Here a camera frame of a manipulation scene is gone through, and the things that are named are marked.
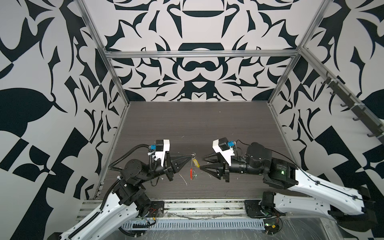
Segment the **yellow key tag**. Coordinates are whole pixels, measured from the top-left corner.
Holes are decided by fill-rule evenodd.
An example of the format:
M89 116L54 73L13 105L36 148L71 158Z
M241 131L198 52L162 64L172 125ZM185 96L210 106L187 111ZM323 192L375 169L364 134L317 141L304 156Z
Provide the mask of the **yellow key tag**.
M200 168L200 164L196 159L193 159L193 163L197 168Z

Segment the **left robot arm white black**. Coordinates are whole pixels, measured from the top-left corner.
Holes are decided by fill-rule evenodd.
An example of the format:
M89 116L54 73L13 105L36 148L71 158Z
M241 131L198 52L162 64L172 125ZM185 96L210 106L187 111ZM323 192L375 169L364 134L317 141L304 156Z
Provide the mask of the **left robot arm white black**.
M144 148L150 157L145 164L138 159L129 160L124 168L116 165L136 150ZM155 145L140 144L112 162L109 170L120 173L108 189L102 203L71 229L53 233L50 240L103 240L126 222L137 217L145 218L150 211L151 200L146 195L144 183L165 175L172 181L194 154L171 156L169 140L158 140Z

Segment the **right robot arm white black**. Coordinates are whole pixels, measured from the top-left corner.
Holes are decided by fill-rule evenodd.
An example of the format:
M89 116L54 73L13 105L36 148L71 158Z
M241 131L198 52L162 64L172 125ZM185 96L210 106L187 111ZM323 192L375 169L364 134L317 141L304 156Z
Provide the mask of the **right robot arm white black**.
M229 182L231 173L258 175L271 188L304 194L294 197L264 192L259 205L265 215L321 216L357 232L370 230L378 223L374 202L365 187L356 190L315 177L294 163L274 158L272 150L256 142L248 145L241 156L237 154L236 142L225 138L215 140L213 149L214 153L204 156L207 165L200 166L200 170L219 180Z

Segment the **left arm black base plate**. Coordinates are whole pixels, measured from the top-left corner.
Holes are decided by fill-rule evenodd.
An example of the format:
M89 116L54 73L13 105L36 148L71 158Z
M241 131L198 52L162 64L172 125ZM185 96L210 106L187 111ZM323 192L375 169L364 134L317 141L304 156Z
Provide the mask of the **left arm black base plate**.
M147 217L156 218L164 213L164 201L152 201Z

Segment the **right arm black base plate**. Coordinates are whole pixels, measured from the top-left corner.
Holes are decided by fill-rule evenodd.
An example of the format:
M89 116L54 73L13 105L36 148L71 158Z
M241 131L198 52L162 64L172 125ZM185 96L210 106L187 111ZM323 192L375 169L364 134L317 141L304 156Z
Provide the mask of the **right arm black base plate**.
M246 214L248 217L256 218L266 218L269 216L261 206L261 200L245 200L244 201Z

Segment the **aluminium frame crossbar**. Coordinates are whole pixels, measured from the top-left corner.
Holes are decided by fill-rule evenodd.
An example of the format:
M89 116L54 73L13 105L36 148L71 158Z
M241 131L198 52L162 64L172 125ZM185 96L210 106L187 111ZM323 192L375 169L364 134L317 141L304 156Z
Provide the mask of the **aluminium frame crossbar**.
M127 58L214 58L214 57L292 57L298 53L296 50L224 50L224 51L105 51L108 59Z

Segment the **black wall hook rail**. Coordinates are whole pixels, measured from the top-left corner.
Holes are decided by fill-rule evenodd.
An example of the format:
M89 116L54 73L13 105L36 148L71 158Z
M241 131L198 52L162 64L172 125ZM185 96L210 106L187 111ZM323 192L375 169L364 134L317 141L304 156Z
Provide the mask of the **black wall hook rail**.
M355 122L362 122L371 132L369 138L376 138L384 144L384 123L364 104L347 86L339 79L333 79L326 73L326 79L322 85L331 88L332 96L338 96L342 100L341 107L352 111L356 116Z

